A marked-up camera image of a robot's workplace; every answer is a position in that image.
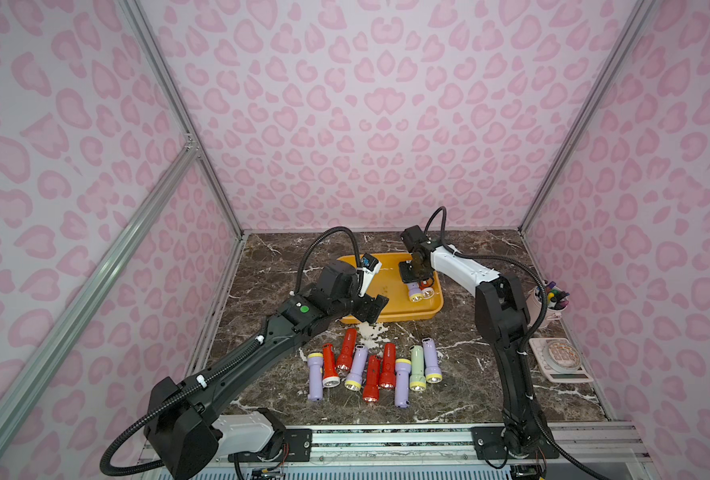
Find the red flashlight white logo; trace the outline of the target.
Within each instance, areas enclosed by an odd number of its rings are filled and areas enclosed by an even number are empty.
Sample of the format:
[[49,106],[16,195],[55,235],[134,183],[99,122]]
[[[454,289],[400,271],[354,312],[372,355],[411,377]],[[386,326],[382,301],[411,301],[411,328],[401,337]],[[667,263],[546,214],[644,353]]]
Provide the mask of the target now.
[[419,283],[420,290],[421,290],[421,293],[422,293],[424,299],[432,298],[435,295],[435,290],[433,288],[433,285],[434,285],[433,278],[428,278],[428,279],[422,280]]

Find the purple flashlight yellow top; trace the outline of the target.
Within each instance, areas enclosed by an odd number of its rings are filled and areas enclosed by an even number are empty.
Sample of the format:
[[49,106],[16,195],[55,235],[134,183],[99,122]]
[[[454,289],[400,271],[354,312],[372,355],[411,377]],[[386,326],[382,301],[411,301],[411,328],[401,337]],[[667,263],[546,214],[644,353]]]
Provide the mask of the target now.
[[394,405],[399,409],[409,407],[409,385],[412,364],[408,359],[397,359],[395,362]]

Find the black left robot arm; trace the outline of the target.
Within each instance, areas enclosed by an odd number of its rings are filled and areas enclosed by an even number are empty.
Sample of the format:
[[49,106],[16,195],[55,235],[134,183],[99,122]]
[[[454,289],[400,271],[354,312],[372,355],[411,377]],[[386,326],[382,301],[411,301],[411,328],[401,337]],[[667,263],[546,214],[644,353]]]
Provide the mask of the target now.
[[[357,255],[354,264],[328,263],[315,283],[297,282],[260,330],[236,350],[180,382],[169,377],[161,380],[151,392],[146,414],[103,453],[101,473],[123,477],[166,468],[175,479],[197,475],[226,438],[215,422],[254,380],[343,317],[376,322],[388,303],[382,295],[371,297],[365,292],[376,272],[372,255]],[[113,456],[138,431],[144,433],[158,460],[133,466],[113,464]]]

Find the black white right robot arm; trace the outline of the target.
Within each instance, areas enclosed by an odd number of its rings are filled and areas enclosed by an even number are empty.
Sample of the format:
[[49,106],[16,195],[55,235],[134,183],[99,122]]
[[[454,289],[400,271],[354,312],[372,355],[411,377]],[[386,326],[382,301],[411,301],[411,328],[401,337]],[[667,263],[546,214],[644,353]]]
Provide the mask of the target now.
[[403,230],[400,238],[411,255],[408,272],[413,279],[424,279],[439,272],[473,295],[474,323],[483,340],[491,347],[502,385],[503,430],[500,439],[480,445],[483,458],[495,446],[504,454],[496,467],[501,469],[511,458],[537,456],[544,445],[555,449],[574,467],[594,479],[605,476],[574,458],[559,446],[548,427],[544,412],[533,389],[528,362],[528,344],[543,323],[547,305],[540,307],[536,319],[527,308],[527,297],[520,279],[483,265],[481,262],[504,262],[522,271],[534,282],[543,300],[547,293],[538,275],[523,262],[497,254],[466,254],[445,239],[447,209],[436,209],[428,224],[441,218],[438,235],[430,237],[427,228],[417,225]]

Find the yellow plastic storage tray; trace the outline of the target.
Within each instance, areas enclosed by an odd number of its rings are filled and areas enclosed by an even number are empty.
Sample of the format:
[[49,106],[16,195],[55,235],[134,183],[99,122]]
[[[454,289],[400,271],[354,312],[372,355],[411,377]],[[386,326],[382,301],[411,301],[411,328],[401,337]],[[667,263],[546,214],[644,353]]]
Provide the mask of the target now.
[[406,252],[377,253],[376,258],[382,263],[380,272],[371,282],[367,294],[386,296],[388,304],[378,319],[381,323],[419,321],[432,319],[443,307],[444,298],[438,274],[435,274],[432,288],[434,296],[421,301],[409,299],[408,287],[402,282],[399,263],[411,259]]

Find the pink pen holder cup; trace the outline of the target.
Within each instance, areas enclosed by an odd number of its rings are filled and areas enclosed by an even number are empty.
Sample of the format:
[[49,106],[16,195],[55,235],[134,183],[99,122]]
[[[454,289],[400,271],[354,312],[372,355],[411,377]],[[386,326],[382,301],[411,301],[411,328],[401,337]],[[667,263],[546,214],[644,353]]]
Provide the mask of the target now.
[[560,289],[556,282],[550,281],[543,287],[534,287],[527,296],[527,309],[530,315],[528,326],[533,326],[540,318],[542,310],[544,318],[540,329],[562,319],[563,312],[569,303],[570,293]]

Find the white kitchen scale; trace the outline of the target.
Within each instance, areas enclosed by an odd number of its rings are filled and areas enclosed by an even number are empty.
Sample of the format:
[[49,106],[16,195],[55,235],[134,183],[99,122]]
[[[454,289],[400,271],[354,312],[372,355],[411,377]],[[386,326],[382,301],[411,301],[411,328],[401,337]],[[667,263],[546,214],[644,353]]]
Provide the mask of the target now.
[[530,348],[545,378],[555,384],[591,383],[579,352],[565,338],[531,338]]

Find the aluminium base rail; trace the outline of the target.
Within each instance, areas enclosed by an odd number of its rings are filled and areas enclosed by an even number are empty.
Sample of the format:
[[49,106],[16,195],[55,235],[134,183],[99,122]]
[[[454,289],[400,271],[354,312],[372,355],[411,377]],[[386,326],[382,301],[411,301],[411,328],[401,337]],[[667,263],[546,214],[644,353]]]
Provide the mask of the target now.
[[[652,457],[629,422],[550,426],[556,443],[610,479],[656,479]],[[315,425],[298,428],[302,447],[274,479],[583,479],[546,446],[505,458],[493,444],[498,424]]]

